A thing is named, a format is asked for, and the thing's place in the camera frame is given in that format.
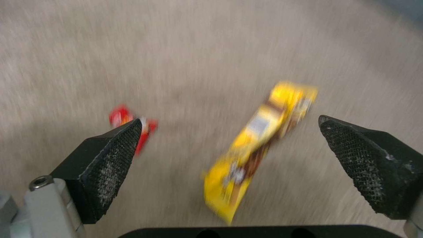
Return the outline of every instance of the red candy wrapper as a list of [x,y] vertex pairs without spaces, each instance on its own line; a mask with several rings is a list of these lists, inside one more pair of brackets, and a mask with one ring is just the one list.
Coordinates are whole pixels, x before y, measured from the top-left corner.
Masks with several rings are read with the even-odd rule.
[[[109,114],[109,121],[113,128],[119,127],[135,118],[137,117],[134,116],[125,105],[117,107]],[[135,149],[135,155],[140,153],[150,134],[152,134],[157,128],[157,121],[155,120],[147,119],[145,117],[140,117],[140,120],[143,128],[137,148]]]

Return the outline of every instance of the snack wrapper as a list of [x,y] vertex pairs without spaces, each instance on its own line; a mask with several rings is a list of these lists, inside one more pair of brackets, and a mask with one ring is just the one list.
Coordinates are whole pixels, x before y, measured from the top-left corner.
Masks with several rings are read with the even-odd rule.
[[[109,121],[113,128],[119,127],[127,122],[132,121],[135,118],[137,117],[134,116],[125,105],[117,107],[109,114]],[[145,117],[140,117],[140,120],[143,128],[141,130],[140,140],[138,141],[137,148],[135,149],[135,155],[140,153],[150,134],[152,134],[157,128],[156,120],[147,119]]]
[[304,118],[316,96],[313,87],[277,84],[227,153],[209,170],[204,179],[204,199],[228,224],[270,144]]

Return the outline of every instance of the yellow candy bar wrapper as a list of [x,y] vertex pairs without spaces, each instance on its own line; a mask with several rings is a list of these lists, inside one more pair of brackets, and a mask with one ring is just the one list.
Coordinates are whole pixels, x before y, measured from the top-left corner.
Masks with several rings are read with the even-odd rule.
[[204,179],[204,199],[228,224],[270,144],[304,118],[316,96],[313,87],[277,84],[229,151],[209,170]]

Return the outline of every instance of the textured gripper pad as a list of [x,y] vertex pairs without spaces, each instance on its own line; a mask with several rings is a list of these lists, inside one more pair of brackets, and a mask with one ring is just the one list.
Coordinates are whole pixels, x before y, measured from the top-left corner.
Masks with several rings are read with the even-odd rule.
[[139,119],[86,139],[52,173],[66,181],[84,224],[96,223],[125,180],[141,134]]
[[386,132],[323,115],[319,126],[374,211],[391,219],[407,219],[423,189],[423,155]]

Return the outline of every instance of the gray carpet floor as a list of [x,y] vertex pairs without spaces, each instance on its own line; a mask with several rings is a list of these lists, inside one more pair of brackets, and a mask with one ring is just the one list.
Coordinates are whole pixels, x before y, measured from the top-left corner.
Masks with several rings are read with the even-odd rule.
[[159,129],[89,237],[225,226],[202,173],[280,80],[317,86],[263,160],[233,225],[368,224],[375,214],[319,132],[327,114],[423,152],[423,34],[362,0],[0,0],[0,188],[28,183],[126,103]]

